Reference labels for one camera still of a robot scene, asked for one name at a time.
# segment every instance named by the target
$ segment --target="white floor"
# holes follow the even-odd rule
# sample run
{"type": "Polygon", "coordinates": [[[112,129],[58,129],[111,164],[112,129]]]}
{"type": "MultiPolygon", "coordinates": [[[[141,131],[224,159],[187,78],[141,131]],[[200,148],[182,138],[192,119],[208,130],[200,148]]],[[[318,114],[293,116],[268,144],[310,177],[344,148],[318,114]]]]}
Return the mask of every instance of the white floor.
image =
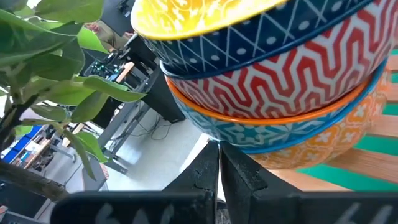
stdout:
{"type": "MultiPolygon", "coordinates": [[[[128,173],[122,175],[108,168],[108,190],[162,190],[183,172],[206,145],[207,135],[199,132],[188,120],[171,126],[169,122],[160,120],[153,134],[144,134],[154,126],[158,117],[155,111],[149,110],[141,121],[142,127],[137,126],[120,148],[117,155],[124,160],[121,164],[128,169],[128,173]]],[[[114,136],[119,136],[123,127],[121,125],[114,136]]],[[[59,161],[54,162],[54,168],[49,168],[46,177],[61,183],[69,179],[66,188],[70,193],[84,190],[80,160],[73,163],[59,155],[57,159],[59,161]]],[[[224,199],[222,187],[219,187],[218,195],[224,199]]],[[[52,207],[50,205],[40,213],[40,221],[49,222],[52,207]]]]}

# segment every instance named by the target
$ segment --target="orange bowl rim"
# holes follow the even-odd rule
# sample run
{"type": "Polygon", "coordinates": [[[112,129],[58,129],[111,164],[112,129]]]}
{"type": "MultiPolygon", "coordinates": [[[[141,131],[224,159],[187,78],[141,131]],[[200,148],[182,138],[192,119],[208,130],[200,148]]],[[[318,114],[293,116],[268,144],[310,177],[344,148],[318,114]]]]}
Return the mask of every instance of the orange bowl rim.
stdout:
{"type": "Polygon", "coordinates": [[[308,121],[310,119],[315,119],[320,116],[326,115],[328,113],[331,113],[345,104],[348,104],[349,102],[353,101],[369,84],[369,82],[372,80],[372,75],[369,76],[369,78],[365,81],[362,82],[359,86],[357,86],[354,90],[351,90],[348,94],[340,98],[338,101],[335,101],[334,103],[322,107],[319,110],[312,111],[306,114],[301,114],[298,116],[292,116],[288,118],[278,118],[278,119],[250,119],[250,118],[235,118],[232,116],[226,116],[223,114],[219,114],[213,111],[210,111],[208,109],[202,108],[201,106],[196,105],[194,102],[190,101],[186,96],[184,96],[178,89],[175,87],[173,82],[170,80],[169,77],[165,76],[167,85],[170,88],[170,91],[177,97],[180,101],[185,103],[187,106],[189,106],[191,109],[194,109],[195,111],[204,114],[206,116],[209,116],[211,118],[215,118],[218,120],[226,121],[226,122],[232,122],[232,123],[238,123],[238,124],[246,124],[246,125],[278,125],[278,124],[289,124],[289,123],[298,123],[302,121],[308,121]]]}

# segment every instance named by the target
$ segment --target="orange patterned bowl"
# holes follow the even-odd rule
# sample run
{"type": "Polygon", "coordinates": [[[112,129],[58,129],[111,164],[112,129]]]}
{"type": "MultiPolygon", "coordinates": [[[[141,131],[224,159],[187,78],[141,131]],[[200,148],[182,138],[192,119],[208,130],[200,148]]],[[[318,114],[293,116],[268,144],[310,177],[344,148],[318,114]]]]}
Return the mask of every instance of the orange patterned bowl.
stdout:
{"type": "Polygon", "coordinates": [[[252,159],[268,169],[298,169],[328,161],[354,147],[366,134],[387,101],[391,71],[384,70],[375,89],[344,119],[320,134],[280,151],[252,154],[252,159]]]}

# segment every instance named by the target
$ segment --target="geometric pattern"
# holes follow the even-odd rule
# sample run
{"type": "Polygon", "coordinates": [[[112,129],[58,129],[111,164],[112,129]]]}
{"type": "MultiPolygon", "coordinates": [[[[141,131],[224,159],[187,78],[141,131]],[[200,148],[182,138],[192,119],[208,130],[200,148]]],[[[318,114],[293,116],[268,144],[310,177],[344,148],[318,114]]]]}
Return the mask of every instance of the geometric pattern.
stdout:
{"type": "Polygon", "coordinates": [[[249,156],[268,169],[310,167],[339,156],[354,147],[375,118],[381,115],[387,101],[386,90],[390,79],[391,73],[385,71],[372,93],[344,119],[322,133],[280,151],[249,156]]]}
{"type": "Polygon", "coordinates": [[[195,80],[168,77],[198,106],[271,119],[321,108],[362,83],[398,38],[398,1],[377,0],[316,38],[240,70],[195,80]]]}
{"type": "Polygon", "coordinates": [[[300,45],[370,2],[290,0],[246,21],[208,34],[181,40],[143,39],[169,72],[181,76],[214,72],[239,66],[261,55],[271,57],[279,54],[281,48],[300,45]]]}
{"type": "Polygon", "coordinates": [[[302,138],[329,122],[347,105],[308,121],[278,125],[246,125],[222,121],[201,114],[174,97],[182,113],[203,133],[238,147],[269,147],[302,138]]]}

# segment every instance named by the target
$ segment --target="red patterned bowl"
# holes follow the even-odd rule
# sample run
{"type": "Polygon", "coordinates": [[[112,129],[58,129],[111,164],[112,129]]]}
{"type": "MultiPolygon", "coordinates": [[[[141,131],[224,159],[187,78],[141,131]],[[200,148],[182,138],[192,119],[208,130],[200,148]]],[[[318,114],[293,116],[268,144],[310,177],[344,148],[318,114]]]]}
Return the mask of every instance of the red patterned bowl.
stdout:
{"type": "Polygon", "coordinates": [[[397,5],[374,1],[302,45],[232,72],[184,77],[162,70],[189,100],[223,115],[308,113],[353,90],[388,56],[398,38],[397,5]]]}

